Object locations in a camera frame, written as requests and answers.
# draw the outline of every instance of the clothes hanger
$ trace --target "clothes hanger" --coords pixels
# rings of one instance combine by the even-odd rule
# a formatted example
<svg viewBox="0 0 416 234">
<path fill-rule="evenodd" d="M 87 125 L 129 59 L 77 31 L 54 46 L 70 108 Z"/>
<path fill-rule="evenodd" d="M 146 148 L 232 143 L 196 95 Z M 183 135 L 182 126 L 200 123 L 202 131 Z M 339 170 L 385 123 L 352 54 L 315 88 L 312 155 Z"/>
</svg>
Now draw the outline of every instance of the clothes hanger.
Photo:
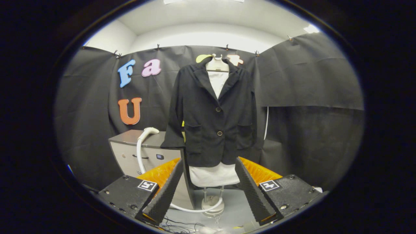
<svg viewBox="0 0 416 234">
<path fill-rule="evenodd" d="M 206 64 L 207 72 L 229 72 L 230 67 L 227 63 L 223 62 L 223 55 L 216 57 L 216 54 L 212 54 L 212 60 Z"/>
</svg>

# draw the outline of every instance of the black blazer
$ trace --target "black blazer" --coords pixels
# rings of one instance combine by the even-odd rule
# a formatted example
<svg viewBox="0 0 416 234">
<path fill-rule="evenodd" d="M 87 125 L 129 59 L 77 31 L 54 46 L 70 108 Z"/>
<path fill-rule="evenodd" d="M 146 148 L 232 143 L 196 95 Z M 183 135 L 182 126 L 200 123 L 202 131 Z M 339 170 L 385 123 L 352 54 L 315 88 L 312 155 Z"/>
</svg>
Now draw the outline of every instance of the black blazer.
<svg viewBox="0 0 416 234">
<path fill-rule="evenodd" d="M 206 71 L 206 63 L 182 67 L 173 85 L 169 120 L 161 147 L 186 147 L 192 167 L 235 164 L 247 157 L 257 136 L 257 113 L 250 73 L 223 59 L 229 77 L 217 99 Z M 185 122 L 184 143 L 181 126 Z"/>
</svg>

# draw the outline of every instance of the jacket lapel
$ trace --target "jacket lapel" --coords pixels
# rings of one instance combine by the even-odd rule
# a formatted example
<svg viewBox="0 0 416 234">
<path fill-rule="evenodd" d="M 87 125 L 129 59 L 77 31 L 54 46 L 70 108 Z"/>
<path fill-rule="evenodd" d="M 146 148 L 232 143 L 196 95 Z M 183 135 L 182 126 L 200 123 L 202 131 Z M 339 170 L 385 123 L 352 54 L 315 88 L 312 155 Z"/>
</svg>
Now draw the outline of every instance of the jacket lapel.
<svg viewBox="0 0 416 234">
<path fill-rule="evenodd" d="M 204 69 L 198 69 L 194 71 L 196 79 L 199 81 L 198 85 L 208 91 L 213 99 L 217 100 L 214 89 L 212 88 L 211 81 L 209 81 L 208 72 Z"/>
<path fill-rule="evenodd" d="M 232 64 L 229 60 L 225 59 L 223 60 L 224 62 L 226 62 L 228 64 L 228 66 L 230 67 L 230 73 L 228 74 L 228 79 L 225 82 L 223 89 L 221 90 L 220 96 L 218 97 L 218 100 L 220 100 L 227 91 L 229 91 L 236 83 L 237 81 L 240 79 L 240 76 L 237 73 L 237 68 L 234 66 L 234 64 Z"/>
<path fill-rule="evenodd" d="M 225 63 L 228 64 L 230 68 L 230 72 L 228 74 L 228 79 L 225 82 L 221 93 L 217 99 L 215 95 L 214 89 L 212 88 L 211 81 L 209 80 L 208 72 L 206 70 L 206 64 L 212 60 L 212 57 L 207 57 L 202 60 L 200 63 L 197 64 L 197 69 L 193 72 L 196 76 L 198 81 L 198 85 L 208 91 L 208 93 L 218 102 L 224 94 L 229 91 L 234 84 L 239 80 L 239 76 L 237 74 L 237 68 L 232 64 L 228 59 L 223 59 Z"/>
</svg>

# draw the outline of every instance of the white skirt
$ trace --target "white skirt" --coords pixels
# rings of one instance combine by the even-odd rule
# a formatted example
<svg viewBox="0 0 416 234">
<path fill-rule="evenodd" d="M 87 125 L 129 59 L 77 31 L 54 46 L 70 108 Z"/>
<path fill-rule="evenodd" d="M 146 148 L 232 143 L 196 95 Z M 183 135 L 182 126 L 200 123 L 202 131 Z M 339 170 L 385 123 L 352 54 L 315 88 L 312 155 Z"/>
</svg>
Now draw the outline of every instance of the white skirt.
<svg viewBox="0 0 416 234">
<path fill-rule="evenodd" d="M 235 172 L 235 164 L 220 162 L 215 167 L 189 167 L 192 184 L 198 187 L 217 187 L 240 182 Z"/>
</svg>

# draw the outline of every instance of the letter f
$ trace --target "letter f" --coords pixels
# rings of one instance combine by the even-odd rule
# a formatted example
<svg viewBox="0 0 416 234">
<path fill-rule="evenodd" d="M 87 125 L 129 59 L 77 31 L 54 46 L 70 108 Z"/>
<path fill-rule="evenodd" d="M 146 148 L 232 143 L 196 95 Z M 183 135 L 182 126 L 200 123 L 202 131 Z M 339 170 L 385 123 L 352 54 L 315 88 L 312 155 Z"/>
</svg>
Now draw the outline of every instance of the letter f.
<svg viewBox="0 0 416 234">
<path fill-rule="evenodd" d="M 132 66 L 135 64 L 136 64 L 136 61 L 132 59 L 128 63 L 124 64 L 121 68 L 119 68 L 118 72 L 120 73 L 120 79 L 121 79 L 120 88 L 130 83 L 131 78 L 129 77 L 129 75 L 133 74 Z"/>
</svg>

